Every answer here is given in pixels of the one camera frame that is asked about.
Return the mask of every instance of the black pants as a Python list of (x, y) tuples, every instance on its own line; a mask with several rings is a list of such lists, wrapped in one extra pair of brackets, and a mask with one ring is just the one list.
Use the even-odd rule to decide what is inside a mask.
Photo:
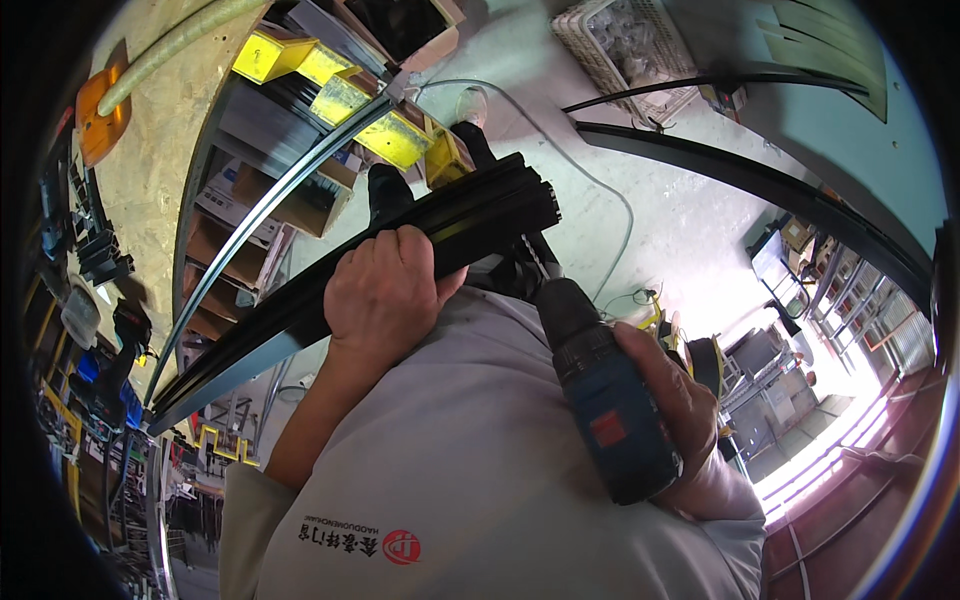
[[(457, 123), (450, 128), (454, 135), (463, 140), (473, 158), (477, 170), (493, 166), (496, 158), (490, 151), (490, 144), (483, 130), (472, 123)], [(394, 219), (414, 203), (414, 193), (395, 166), (383, 163), (370, 168), (368, 190), (370, 193), (370, 227), (376, 228)]]
[[(472, 123), (457, 123), (450, 130), (467, 146), (477, 171), (493, 166), (496, 158), (483, 130)], [(393, 220), (414, 202), (414, 194), (396, 167), (374, 164), (368, 173), (370, 227), (379, 228)], [(557, 257), (539, 231), (527, 234), (551, 277), (562, 276)], [(470, 267), (467, 285), (532, 302), (543, 283), (526, 245), (517, 239), (509, 248), (478, 261)]]

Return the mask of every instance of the white basket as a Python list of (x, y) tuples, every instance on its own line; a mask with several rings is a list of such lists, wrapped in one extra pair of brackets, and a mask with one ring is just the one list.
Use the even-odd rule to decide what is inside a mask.
[[(550, 22), (550, 30), (580, 62), (602, 95), (630, 89), (619, 69), (587, 27), (594, 15), (615, 1), (585, 0), (555, 16)], [(696, 74), (693, 59), (660, 0), (630, 0), (630, 3), (636, 16), (650, 21), (657, 28), (653, 51), (647, 59), (657, 67), (658, 79), (672, 82), (693, 77)], [(646, 100), (648, 94), (643, 94), (617, 100), (616, 104), (637, 117), (644, 127), (654, 129), (655, 125), (650, 119), (665, 124), (697, 96), (698, 90), (696, 87), (678, 87), (654, 93), (668, 94), (669, 99), (663, 105), (654, 104)]]

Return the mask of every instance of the drill bit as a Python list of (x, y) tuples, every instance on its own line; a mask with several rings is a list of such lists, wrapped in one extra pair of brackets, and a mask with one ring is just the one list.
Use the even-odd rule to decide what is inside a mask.
[(534, 247), (531, 246), (530, 240), (527, 239), (527, 234), (526, 234), (526, 233), (521, 233), (521, 234), (520, 234), (520, 238), (523, 240), (523, 243), (524, 243), (524, 244), (526, 245), (526, 247), (527, 247), (527, 251), (530, 253), (530, 255), (531, 255), (531, 256), (533, 257), (533, 259), (534, 259), (534, 262), (537, 264), (537, 268), (540, 269), (540, 272), (543, 274), (543, 279), (544, 279), (544, 280), (549, 279), (549, 278), (550, 278), (550, 274), (548, 274), (548, 273), (546, 272), (546, 269), (543, 267), (543, 263), (540, 262), (540, 257), (537, 256), (537, 253), (536, 253), (536, 252), (534, 252)]

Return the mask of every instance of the workbench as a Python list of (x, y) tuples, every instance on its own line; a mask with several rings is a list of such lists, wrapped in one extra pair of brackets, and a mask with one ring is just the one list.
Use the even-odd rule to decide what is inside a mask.
[[(90, 74), (104, 67), (118, 43), (126, 41), (132, 62), (208, 2), (130, 0), (93, 49)], [(174, 258), (180, 209), (201, 132), (237, 52), (269, 6), (234, 18), (194, 41), (143, 81), (131, 95), (127, 130), (96, 166), (101, 199), (120, 250), (133, 257), (133, 278), (145, 288), (147, 314), (153, 322), (150, 347), (156, 353), (166, 343), (179, 309), (174, 305)], [(103, 290), (109, 302), (93, 289), (90, 292), (100, 309), (100, 333), (113, 341), (111, 316), (120, 293), (112, 283)], [(155, 367), (154, 358), (148, 358), (143, 367), (133, 366), (130, 381), (141, 400)], [(168, 361), (157, 389), (176, 374), (176, 361)]]

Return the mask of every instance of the blue drill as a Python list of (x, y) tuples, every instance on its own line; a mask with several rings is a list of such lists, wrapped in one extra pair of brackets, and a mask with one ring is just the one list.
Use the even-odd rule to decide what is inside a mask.
[(611, 500), (626, 506), (662, 492), (684, 460), (634, 361), (580, 286), (551, 279), (523, 241), (546, 279), (536, 304), (553, 368)]

